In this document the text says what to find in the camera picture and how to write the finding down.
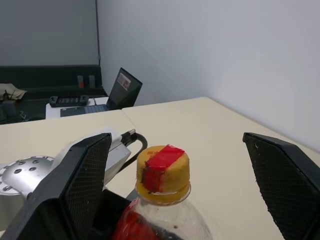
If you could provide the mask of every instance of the white wall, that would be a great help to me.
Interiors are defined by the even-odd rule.
[[[124,67],[138,105],[208,96],[320,152],[320,1],[98,3],[107,92]]]
[[[95,0],[0,0],[0,66],[98,64]]]

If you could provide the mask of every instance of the yellow bottle cap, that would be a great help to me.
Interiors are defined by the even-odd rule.
[[[171,145],[152,146],[137,158],[136,191],[150,202],[172,204],[190,192],[189,157]]]

